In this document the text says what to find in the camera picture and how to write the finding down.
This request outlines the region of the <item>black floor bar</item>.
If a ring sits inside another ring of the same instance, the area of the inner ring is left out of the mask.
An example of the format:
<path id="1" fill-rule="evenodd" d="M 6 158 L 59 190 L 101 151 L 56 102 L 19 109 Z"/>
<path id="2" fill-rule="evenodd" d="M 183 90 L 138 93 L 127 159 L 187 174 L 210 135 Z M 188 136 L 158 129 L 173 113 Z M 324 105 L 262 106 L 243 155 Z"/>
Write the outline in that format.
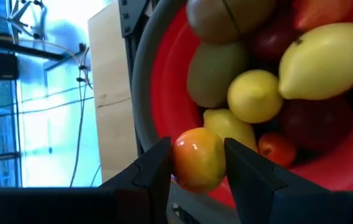
<path id="1" fill-rule="evenodd" d="M 46 58 L 49 60 L 60 61 L 65 59 L 65 56 L 62 54 L 51 53 L 44 50 L 38 50 L 38 49 L 14 44 L 12 42 L 12 39 L 8 40 L 6 37 L 3 37 L 3 36 L 0 36 L 0 50 L 7 50 L 7 51 L 16 52 L 24 55 Z"/>

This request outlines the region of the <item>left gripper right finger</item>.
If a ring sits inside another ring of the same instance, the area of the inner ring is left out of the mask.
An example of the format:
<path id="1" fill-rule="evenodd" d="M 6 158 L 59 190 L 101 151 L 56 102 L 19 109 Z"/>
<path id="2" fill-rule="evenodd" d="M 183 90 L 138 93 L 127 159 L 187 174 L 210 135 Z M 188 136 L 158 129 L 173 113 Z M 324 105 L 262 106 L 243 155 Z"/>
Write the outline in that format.
<path id="1" fill-rule="evenodd" d="M 226 173 L 242 224 L 353 224 L 353 192 L 332 192 L 262 157 L 224 142 Z"/>

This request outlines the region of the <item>dark red apple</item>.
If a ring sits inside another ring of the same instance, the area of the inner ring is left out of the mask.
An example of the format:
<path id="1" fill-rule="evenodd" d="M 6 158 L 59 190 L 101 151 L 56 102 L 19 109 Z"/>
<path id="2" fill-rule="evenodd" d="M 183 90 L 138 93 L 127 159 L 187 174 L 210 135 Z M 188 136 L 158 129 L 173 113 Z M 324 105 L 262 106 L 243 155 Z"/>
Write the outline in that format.
<path id="1" fill-rule="evenodd" d="M 291 100 L 282 110 L 280 127 L 297 145 L 314 152 L 328 152 L 349 135 L 353 111 L 342 98 Z"/>

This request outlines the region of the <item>yellow lemon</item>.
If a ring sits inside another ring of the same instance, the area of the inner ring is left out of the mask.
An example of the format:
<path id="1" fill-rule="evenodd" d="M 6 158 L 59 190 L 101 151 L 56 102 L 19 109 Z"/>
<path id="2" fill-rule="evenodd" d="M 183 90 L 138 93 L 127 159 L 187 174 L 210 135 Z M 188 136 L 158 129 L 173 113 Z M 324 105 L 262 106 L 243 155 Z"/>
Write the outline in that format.
<path id="1" fill-rule="evenodd" d="M 280 60 L 278 90 L 289 100 L 325 100 L 353 87 L 353 22 L 312 29 Z"/>
<path id="2" fill-rule="evenodd" d="M 278 83 L 278 78 L 265 70 L 241 73 L 228 88 L 229 109 L 246 123 L 264 123 L 271 120 L 283 106 Z"/>
<path id="3" fill-rule="evenodd" d="M 257 152 L 257 141 L 251 124 L 239 120 L 229 109 L 208 109 L 203 113 L 204 127 L 222 140 L 233 138 Z"/>

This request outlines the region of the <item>black table frame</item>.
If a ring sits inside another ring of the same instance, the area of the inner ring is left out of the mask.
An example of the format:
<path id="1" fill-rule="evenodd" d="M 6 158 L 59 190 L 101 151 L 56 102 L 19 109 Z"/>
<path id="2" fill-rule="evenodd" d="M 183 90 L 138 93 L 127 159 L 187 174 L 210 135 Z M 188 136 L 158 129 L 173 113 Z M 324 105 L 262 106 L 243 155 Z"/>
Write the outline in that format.
<path id="1" fill-rule="evenodd" d="M 172 0 L 118 0 L 122 37 L 126 45 L 132 94 L 137 153 L 142 155 L 158 141 L 151 114 L 152 75 L 157 50 L 168 22 Z"/>

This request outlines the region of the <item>brown kiwi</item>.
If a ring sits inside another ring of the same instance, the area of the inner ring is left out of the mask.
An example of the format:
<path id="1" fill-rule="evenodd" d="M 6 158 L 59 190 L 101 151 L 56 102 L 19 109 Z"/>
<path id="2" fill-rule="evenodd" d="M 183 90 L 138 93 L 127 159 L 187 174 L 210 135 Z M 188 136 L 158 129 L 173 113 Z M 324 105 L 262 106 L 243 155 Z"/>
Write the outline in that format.
<path id="1" fill-rule="evenodd" d="M 191 99 L 216 108 L 227 98 L 231 82 L 247 70 L 249 53 L 242 42 L 223 45 L 201 42 L 188 68 L 186 87 Z"/>
<path id="2" fill-rule="evenodd" d="M 276 0 L 187 0 L 186 16 L 201 40 L 224 44 L 262 25 L 276 5 Z"/>

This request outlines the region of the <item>red collapsible bowl grey rim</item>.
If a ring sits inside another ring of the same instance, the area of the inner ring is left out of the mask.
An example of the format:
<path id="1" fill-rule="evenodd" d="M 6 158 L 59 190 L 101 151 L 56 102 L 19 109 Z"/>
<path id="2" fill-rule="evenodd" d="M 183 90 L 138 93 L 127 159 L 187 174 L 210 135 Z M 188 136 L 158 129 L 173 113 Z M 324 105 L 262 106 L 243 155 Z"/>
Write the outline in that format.
<path id="1" fill-rule="evenodd" d="M 148 150 L 162 137 L 175 140 L 202 121 L 186 90 L 188 66 L 199 44 L 188 27 L 187 0 L 159 0 L 137 48 L 132 105 L 137 137 Z M 327 197 L 282 197 L 272 224 L 353 224 L 353 131 L 323 159 L 281 174 L 307 178 L 332 190 Z"/>

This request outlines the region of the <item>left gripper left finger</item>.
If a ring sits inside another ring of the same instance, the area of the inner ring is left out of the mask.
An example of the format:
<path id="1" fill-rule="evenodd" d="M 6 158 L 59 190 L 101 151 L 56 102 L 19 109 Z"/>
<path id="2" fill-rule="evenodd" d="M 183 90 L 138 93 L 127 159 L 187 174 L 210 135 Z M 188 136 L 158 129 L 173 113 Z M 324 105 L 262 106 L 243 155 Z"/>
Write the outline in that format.
<path id="1" fill-rule="evenodd" d="M 0 224 L 167 224 L 171 139 L 99 187 L 0 189 Z"/>

